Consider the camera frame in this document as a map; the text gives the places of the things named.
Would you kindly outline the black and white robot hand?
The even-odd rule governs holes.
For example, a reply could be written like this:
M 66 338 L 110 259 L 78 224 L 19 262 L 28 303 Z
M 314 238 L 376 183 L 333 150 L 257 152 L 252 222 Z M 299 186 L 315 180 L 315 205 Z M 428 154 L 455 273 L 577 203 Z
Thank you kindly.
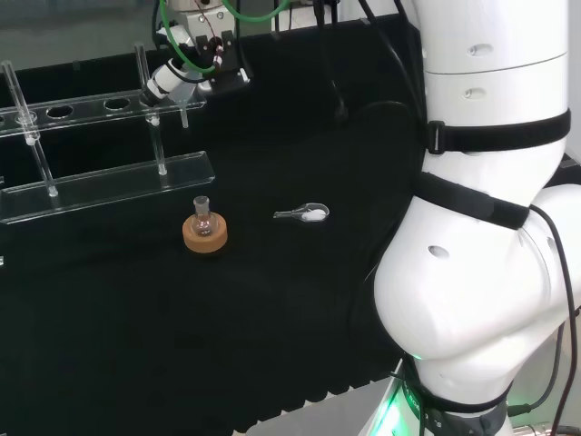
M 234 2 L 155 1 L 152 40 L 163 62 L 143 86 L 141 103 L 180 103 L 193 93 L 218 94 L 248 84 L 235 11 Z

